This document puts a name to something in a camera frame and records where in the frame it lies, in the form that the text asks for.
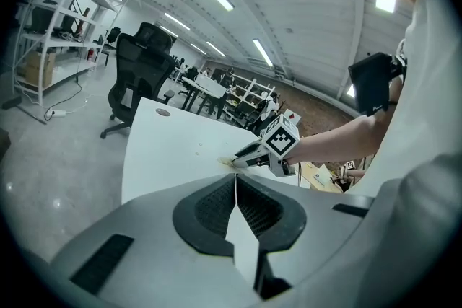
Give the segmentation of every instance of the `white desk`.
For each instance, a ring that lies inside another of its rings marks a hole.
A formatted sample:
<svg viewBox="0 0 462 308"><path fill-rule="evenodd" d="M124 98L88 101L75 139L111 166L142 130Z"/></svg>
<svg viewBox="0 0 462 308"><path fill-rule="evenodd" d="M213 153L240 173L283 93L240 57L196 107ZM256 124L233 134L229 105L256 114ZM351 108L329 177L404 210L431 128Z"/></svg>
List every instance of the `white desk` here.
<svg viewBox="0 0 462 308"><path fill-rule="evenodd" d="M204 89L202 86L198 85L195 81L193 81L191 79L187 79L186 77L183 77L183 81L186 84L188 84L188 85L190 85L192 87L192 89L189 90L188 96L186 97L186 100L183 103L183 106L181 107L181 109L183 109L183 110L186 109L188 112L191 110L191 107L193 106L193 103L196 100L197 95L199 94L199 92L204 92L205 94L207 94L207 95L209 95L209 96L211 96L211 97L213 97L215 99L220 98L219 95L216 95L213 92L210 92L209 90ZM204 101L202 102L201 106L197 110L197 114L199 114L202 111L202 108L204 107L205 101L206 100L204 98Z"/></svg>
<svg viewBox="0 0 462 308"><path fill-rule="evenodd" d="M160 108L170 113L165 117ZM268 167L239 170L223 164L256 140L250 131L142 98L125 153L122 203L154 191L215 175L259 175L291 185L297 176L276 178ZM302 179L302 186L310 183Z"/></svg>

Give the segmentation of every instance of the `wooden desk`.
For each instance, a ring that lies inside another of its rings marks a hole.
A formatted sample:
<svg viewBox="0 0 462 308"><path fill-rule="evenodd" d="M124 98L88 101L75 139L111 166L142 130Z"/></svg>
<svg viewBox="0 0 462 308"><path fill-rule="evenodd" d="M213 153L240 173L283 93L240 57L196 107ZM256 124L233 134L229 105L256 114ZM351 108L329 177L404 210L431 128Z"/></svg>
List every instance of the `wooden desk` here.
<svg viewBox="0 0 462 308"><path fill-rule="evenodd" d="M160 115L163 109L169 116ZM277 178L267 166L238 169L223 159L256 140L250 131L141 99L123 164L122 203L154 191L215 175L243 173L298 185L297 176ZM302 179L302 186L310 183Z"/></svg>
<svg viewBox="0 0 462 308"><path fill-rule="evenodd" d="M302 177L311 184L312 189L330 193L343 193L337 185L329 180L327 174L323 173L311 162L302 162Z"/></svg>

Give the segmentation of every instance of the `office chair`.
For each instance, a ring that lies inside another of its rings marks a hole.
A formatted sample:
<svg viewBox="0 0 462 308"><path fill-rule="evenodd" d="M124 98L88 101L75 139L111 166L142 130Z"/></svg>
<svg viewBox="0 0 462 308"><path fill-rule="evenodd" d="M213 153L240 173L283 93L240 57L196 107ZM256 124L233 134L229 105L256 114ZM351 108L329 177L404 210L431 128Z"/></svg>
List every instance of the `office chair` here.
<svg viewBox="0 0 462 308"><path fill-rule="evenodd" d="M113 48L112 44L114 41L117 40L117 37L121 33L121 29L118 27L113 27L113 29L109 32L108 37L106 38L106 46Z"/></svg>
<svg viewBox="0 0 462 308"><path fill-rule="evenodd" d="M165 99L157 97L161 86L175 68L173 58L168 55L171 48L170 40L165 39L165 36L168 37L166 32L161 29L155 30L148 41L140 41L127 34L119 35L115 54L117 80L109 91L108 100L113 111L110 119L118 118L123 122L106 128L101 133L100 138L105 138L108 132L131 127L142 97L167 104L175 94L172 90L168 90L164 94ZM164 47L158 48L160 46L159 41L163 38ZM130 107L121 104L127 89L132 91Z"/></svg>
<svg viewBox="0 0 462 308"><path fill-rule="evenodd" d="M196 67L191 67L189 70L187 70L186 72L186 78L187 79L190 79L190 80L193 80L196 78L196 76L199 74L199 71L197 71L197 68ZM186 88L186 90L181 90L179 94L184 94L184 95L187 95L189 93L189 89L192 89L191 85L190 84L186 84L185 82L182 82L183 83L183 86Z"/></svg>
<svg viewBox="0 0 462 308"><path fill-rule="evenodd" d="M247 129L247 127L251 124L254 123L255 120L260 116L260 113L254 110L253 112L250 112L250 114L247 117L244 117L245 119L245 125L243 128Z"/></svg>
<svg viewBox="0 0 462 308"><path fill-rule="evenodd" d="M54 0L44 0L44 4L58 5ZM54 11L50 9L40 8L35 6L32 10L32 24L30 27L25 27L27 32L36 32L37 34L46 33L50 26L51 17Z"/></svg>

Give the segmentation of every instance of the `power strip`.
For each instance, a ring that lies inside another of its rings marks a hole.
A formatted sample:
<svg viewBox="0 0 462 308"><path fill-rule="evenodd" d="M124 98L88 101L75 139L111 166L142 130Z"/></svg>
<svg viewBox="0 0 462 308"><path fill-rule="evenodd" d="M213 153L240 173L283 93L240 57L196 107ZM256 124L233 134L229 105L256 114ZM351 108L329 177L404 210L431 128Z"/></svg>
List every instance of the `power strip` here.
<svg viewBox="0 0 462 308"><path fill-rule="evenodd" d="M65 110L54 110L54 109L49 109L45 113L45 118L47 120L50 120L52 117L66 117L66 111Z"/></svg>

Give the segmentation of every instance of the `black slot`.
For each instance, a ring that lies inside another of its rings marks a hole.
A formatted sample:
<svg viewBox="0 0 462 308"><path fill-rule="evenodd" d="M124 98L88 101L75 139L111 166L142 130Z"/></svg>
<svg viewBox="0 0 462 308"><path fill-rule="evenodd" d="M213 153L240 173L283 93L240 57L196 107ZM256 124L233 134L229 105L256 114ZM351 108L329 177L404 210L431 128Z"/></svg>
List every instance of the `black slot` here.
<svg viewBox="0 0 462 308"><path fill-rule="evenodd" d="M115 234L71 277L71 281L91 294L97 294L134 241Z"/></svg>

